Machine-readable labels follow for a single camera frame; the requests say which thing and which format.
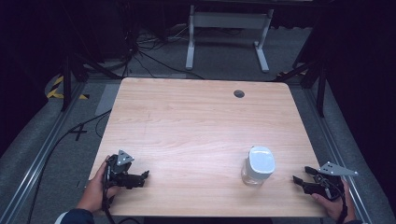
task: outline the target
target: metal rail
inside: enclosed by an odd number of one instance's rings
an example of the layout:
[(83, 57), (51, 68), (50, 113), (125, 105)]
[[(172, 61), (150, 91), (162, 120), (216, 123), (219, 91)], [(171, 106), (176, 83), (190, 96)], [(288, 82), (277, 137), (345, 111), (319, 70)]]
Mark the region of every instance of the metal rail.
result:
[[(315, 114), (315, 118), (320, 126), (320, 129), (323, 132), (323, 135), (326, 139), (326, 143), (331, 152), (332, 161), (340, 166), (346, 167), (346, 164), (341, 156), (340, 150), (338, 146), (335, 144), (334, 138), (332, 137), (332, 133), (329, 129), (329, 126), (326, 122), (326, 119), (323, 119), (319, 116), (317, 107), (316, 107), (316, 98), (314, 93), (310, 89), (304, 89), (305, 97), (308, 100), (309, 106), (313, 113)], [(355, 204), (356, 212), (358, 217), (366, 223), (372, 223), (372, 220), (369, 217), (367, 209), (364, 207), (363, 201), (361, 200), (361, 196), (359, 195), (356, 189), (356, 183), (353, 180), (352, 176), (345, 176), (345, 179), (349, 183), (350, 186), (350, 194), (352, 196), (352, 200)]]
[(44, 162), (47, 159), (48, 155), (50, 154), (53, 145), (57, 141), (59, 131), (62, 129), (68, 115), (71, 113), (74, 104), (78, 100), (78, 97), (82, 94), (84, 86), (85, 83), (81, 83), (81, 82), (75, 85), (72, 94), (71, 104), (69, 105), (69, 107), (67, 107), (67, 109), (64, 112), (60, 113), (58, 118), (55, 120), (55, 123), (49, 132), (49, 136), (46, 138), (43, 146), (38, 151), (37, 155), (35, 156), (35, 160), (33, 161), (30, 168), (27, 170), (22, 182), (20, 183), (20, 186), (18, 187), (17, 191), (15, 192), (11, 201), (9, 202), (6, 211), (1, 216), (0, 223), (2, 224), (12, 223), (14, 218), (20, 212), (21, 207), (23, 206), (24, 202), (26, 201), (26, 198), (28, 197), (30, 191), (35, 185), (35, 182), (40, 176), (40, 173), (43, 172)]

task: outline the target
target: metal stand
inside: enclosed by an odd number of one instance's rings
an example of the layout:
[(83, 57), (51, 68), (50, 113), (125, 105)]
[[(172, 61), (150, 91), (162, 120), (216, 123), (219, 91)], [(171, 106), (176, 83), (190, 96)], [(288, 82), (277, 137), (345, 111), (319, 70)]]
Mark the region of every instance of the metal stand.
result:
[(195, 27), (218, 27), (218, 28), (241, 28), (241, 29), (258, 29), (261, 31), (260, 41), (254, 42), (257, 57), (264, 73), (269, 71), (267, 61), (265, 60), (262, 46), (270, 27), (274, 11), (268, 10), (267, 14), (243, 14), (243, 13), (214, 13), (214, 12), (195, 12), (194, 6), (190, 8), (190, 42), (187, 50), (186, 69), (191, 70), (194, 60), (194, 28)]

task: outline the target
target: yellow tape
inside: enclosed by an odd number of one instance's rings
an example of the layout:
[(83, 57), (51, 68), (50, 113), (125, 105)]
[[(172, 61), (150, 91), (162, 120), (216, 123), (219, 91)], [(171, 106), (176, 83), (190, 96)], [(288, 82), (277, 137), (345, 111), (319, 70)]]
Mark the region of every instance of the yellow tape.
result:
[[(60, 74), (59, 77), (53, 83), (51, 90), (47, 94), (47, 98), (58, 98), (58, 99), (63, 99), (64, 98), (63, 94), (56, 93), (56, 91), (58, 90), (58, 87), (60, 86), (62, 81), (64, 81), (64, 76), (62, 76), (62, 74)], [(78, 99), (80, 99), (80, 100), (88, 100), (88, 99), (90, 99), (90, 95), (89, 94), (81, 94), (78, 97)]]

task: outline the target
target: metal bracket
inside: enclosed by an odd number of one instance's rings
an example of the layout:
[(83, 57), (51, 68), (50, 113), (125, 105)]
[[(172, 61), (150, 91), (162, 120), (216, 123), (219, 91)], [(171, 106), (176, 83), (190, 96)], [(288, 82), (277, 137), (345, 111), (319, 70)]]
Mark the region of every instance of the metal bracket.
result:
[(336, 165), (329, 161), (326, 164), (322, 165), (318, 169), (318, 172), (325, 175), (358, 175), (357, 171), (348, 170), (347, 168)]
[(126, 164), (130, 161), (134, 161), (134, 157), (128, 155), (128, 153), (126, 153), (120, 149), (119, 156), (117, 157), (117, 165), (122, 166), (123, 164)]

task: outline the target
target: wooden table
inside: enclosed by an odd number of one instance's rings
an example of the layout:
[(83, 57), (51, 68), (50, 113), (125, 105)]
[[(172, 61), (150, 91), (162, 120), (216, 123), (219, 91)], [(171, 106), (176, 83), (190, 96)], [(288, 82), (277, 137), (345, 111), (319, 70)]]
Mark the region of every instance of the wooden table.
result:
[[(270, 148), (276, 160), (258, 189), (240, 174), (252, 146)], [(135, 158), (129, 174), (150, 173), (145, 187), (117, 195), (113, 215), (326, 216), (292, 182), (312, 182), (304, 166), (318, 161), (283, 83), (125, 78), (90, 178), (119, 149)]]

